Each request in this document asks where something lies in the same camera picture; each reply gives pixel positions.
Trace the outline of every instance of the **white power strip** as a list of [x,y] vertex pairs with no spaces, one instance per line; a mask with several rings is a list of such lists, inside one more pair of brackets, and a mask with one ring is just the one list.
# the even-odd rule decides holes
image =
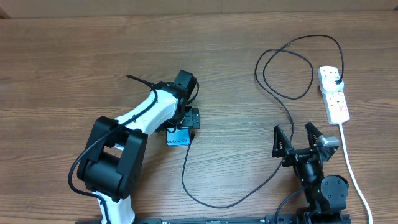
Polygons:
[[351,179],[353,180],[355,189],[358,191],[361,197],[366,211],[368,212],[369,224],[373,224],[371,209],[362,194],[359,186],[355,180],[355,176],[351,165],[349,164],[346,141],[343,132],[343,123],[349,120],[349,113],[347,102],[344,96],[343,88],[344,82],[336,84],[336,81],[340,78],[338,69],[332,66],[322,66],[318,70],[319,87],[322,92],[323,102],[325,103],[326,115],[328,116],[329,124],[338,124],[341,134],[341,143],[343,145],[344,157],[346,159],[347,168]]

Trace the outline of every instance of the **wooden table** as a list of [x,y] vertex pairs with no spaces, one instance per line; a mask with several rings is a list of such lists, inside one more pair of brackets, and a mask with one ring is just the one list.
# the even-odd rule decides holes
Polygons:
[[[255,63],[263,51],[308,34],[331,35],[343,48],[351,164],[375,223],[397,223],[396,11],[0,20],[0,223],[99,218],[97,201],[73,193],[67,173],[99,116],[127,113],[148,96],[148,87],[126,79],[127,73],[151,82],[172,81],[180,69],[195,74],[201,88],[193,105],[200,109],[201,129],[188,158],[187,188],[213,205],[239,200],[279,163],[271,158],[274,126],[291,130],[282,107],[254,81]],[[329,39],[303,39],[289,49],[315,70],[341,68]],[[301,94],[311,75],[307,63],[287,54],[276,56],[267,71],[269,83],[289,96]],[[295,121],[297,148],[308,144],[308,121],[339,136],[338,127],[327,123],[317,83],[315,77],[301,100],[282,99]],[[165,133],[149,138],[132,194],[138,217],[260,217],[300,187],[293,170],[281,168],[239,205],[207,208],[182,189],[185,152],[167,147]],[[366,223],[341,149],[325,164],[325,174],[349,180],[344,212],[353,223]],[[282,213],[303,206],[301,195]]]

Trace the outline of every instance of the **white cable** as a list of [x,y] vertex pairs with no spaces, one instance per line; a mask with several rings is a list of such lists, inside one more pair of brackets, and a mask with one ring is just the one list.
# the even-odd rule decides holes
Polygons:
[[344,152],[344,157],[346,159],[346,163],[347,163],[347,168],[348,168],[348,172],[349,175],[351,176],[351,179],[353,180],[354,186],[356,191],[358,192],[359,196],[362,199],[363,204],[366,207],[366,211],[368,212],[368,217],[369,217],[369,224],[373,224],[373,218],[372,218],[372,212],[371,212],[371,208],[369,207],[365,197],[363,196],[361,190],[359,189],[358,184],[356,183],[355,177],[354,177],[354,173],[353,170],[351,168],[351,165],[349,164],[349,160],[348,160],[348,153],[347,153],[347,147],[346,147],[346,140],[344,138],[344,131],[343,131],[343,125],[341,123],[338,124],[338,127],[340,129],[340,134],[341,134],[341,143],[343,145],[343,152]]

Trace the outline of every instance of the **power strip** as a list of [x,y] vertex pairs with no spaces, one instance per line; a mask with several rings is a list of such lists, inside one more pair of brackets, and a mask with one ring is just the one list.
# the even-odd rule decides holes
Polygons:
[[354,172],[349,164],[346,141],[343,131],[343,123],[349,120],[349,113],[347,101],[344,96],[343,88],[344,82],[336,84],[340,78],[338,69],[332,66],[322,66],[318,69],[319,87],[322,92],[323,102],[325,103],[326,115],[328,116],[329,124],[338,124],[341,134],[341,143],[343,145],[344,158],[347,163],[347,168],[351,179],[353,180],[356,191],[362,199],[369,217],[369,224],[373,224],[371,209],[362,194],[359,186],[355,180]]
[[332,66],[322,66],[318,69],[319,86],[325,103],[329,124],[344,123],[349,120],[347,101],[344,96],[344,81],[339,85],[338,69]]

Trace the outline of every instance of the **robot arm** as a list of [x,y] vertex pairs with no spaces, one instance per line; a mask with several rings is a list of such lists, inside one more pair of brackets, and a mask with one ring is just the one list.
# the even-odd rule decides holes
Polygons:
[[[174,82],[160,82],[153,85],[157,93],[157,101],[135,121],[121,128],[119,126],[153,103],[155,100],[153,91],[146,100],[127,114],[116,119],[102,116],[94,123],[86,149],[105,133],[116,127],[119,129],[115,134],[92,147],[81,158],[77,176],[84,181],[88,190],[104,198],[112,224],[132,223],[135,219],[135,214],[131,209],[130,194],[137,185],[148,136],[154,131],[165,128],[197,129],[200,127],[198,119],[193,124],[190,118],[193,116],[193,111],[198,117],[198,109],[193,110],[192,107],[187,106],[196,84],[197,79],[191,73],[181,70]],[[104,152],[104,146],[122,150],[121,157]],[[107,223],[105,210],[100,201],[99,203],[103,219],[98,223],[105,224]]]

